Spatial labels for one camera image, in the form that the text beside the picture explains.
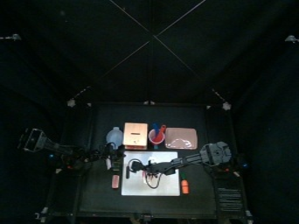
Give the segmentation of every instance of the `cardboard box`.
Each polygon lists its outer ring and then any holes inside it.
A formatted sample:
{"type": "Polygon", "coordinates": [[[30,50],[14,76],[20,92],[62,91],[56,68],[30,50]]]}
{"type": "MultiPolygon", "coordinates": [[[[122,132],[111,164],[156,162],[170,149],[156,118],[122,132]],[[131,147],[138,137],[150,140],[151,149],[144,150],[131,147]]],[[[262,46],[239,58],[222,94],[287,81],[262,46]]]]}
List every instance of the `cardboard box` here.
{"type": "Polygon", "coordinates": [[[128,150],[146,150],[147,148],[147,123],[127,122],[124,128],[123,145],[128,150]]]}

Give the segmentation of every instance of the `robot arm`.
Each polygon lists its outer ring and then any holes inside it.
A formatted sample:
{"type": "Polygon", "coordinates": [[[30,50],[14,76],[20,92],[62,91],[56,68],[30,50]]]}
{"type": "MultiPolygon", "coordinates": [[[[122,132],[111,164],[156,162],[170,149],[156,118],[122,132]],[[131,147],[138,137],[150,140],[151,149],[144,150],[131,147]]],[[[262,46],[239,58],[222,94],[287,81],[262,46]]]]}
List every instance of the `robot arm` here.
{"type": "Polygon", "coordinates": [[[163,162],[152,164],[148,161],[148,165],[143,165],[140,161],[134,161],[131,165],[131,172],[146,171],[147,175],[154,175],[162,173],[164,175],[175,174],[175,170],[187,165],[204,164],[208,166],[220,165],[230,161],[231,152],[230,147],[226,143],[210,143],[206,144],[199,154],[190,155],[188,157],[175,158],[171,162],[163,162]]]}

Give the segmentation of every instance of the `table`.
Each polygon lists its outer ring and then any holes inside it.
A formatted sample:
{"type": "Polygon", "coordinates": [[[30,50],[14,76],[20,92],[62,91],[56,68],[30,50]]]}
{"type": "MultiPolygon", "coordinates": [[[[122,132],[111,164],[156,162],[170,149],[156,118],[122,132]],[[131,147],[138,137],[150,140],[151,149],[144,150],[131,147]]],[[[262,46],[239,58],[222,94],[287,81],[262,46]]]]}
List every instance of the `table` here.
{"type": "MultiPolygon", "coordinates": [[[[236,151],[230,112],[222,107],[207,108],[200,105],[127,105],[92,104],[70,109],[68,121],[62,141],[96,149],[106,144],[107,133],[114,127],[124,128],[124,123],[166,124],[172,128],[191,128],[198,132],[198,150],[207,143],[223,141],[232,152],[236,151]]],[[[186,157],[198,150],[171,150],[179,157],[186,157]]],[[[187,195],[180,196],[123,196],[122,186],[111,188],[112,175],[120,172],[107,171],[103,161],[92,164],[84,175],[79,175],[79,186],[74,193],[75,206],[71,209],[63,203],[52,203],[52,215],[66,214],[71,210],[78,216],[131,217],[151,214],[155,218],[198,218],[218,219],[220,216],[215,180],[202,165],[191,165],[183,169],[190,182],[187,195]]]]}

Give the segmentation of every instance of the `white paper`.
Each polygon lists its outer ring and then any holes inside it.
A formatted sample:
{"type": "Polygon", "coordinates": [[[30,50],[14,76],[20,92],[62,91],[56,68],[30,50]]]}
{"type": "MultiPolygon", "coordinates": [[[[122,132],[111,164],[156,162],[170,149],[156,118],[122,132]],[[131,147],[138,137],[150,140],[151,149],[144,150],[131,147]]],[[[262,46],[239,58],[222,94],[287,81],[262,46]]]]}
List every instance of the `white paper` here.
{"type": "MultiPolygon", "coordinates": [[[[176,151],[126,151],[122,195],[180,196],[179,170],[176,170],[175,174],[172,175],[162,176],[160,184],[156,189],[152,189],[144,183],[143,171],[138,171],[136,173],[130,172],[130,179],[127,179],[127,163],[132,158],[139,159],[143,162],[143,165],[148,164],[150,158],[151,159],[154,158],[155,162],[159,162],[159,163],[171,162],[175,158],[178,158],[178,152],[176,151]]],[[[156,183],[158,183],[158,178],[154,178],[151,181],[151,186],[156,186],[156,183]]]]}

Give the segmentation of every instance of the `black wall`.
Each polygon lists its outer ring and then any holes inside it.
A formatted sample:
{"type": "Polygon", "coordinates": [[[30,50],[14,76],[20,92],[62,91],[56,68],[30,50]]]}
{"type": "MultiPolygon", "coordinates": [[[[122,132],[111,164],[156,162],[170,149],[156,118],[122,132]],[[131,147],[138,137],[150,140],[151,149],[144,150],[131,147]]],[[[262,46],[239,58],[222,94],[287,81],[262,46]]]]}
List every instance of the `black wall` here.
{"type": "Polygon", "coordinates": [[[18,140],[26,128],[40,128],[60,140],[67,102],[23,42],[2,41],[0,52],[0,221],[26,223],[44,207],[52,171],[48,154],[19,151],[18,140]]]}
{"type": "Polygon", "coordinates": [[[247,154],[247,200],[259,223],[299,218],[299,45],[284,46],[235,110],[238,147],[247,154]]]}

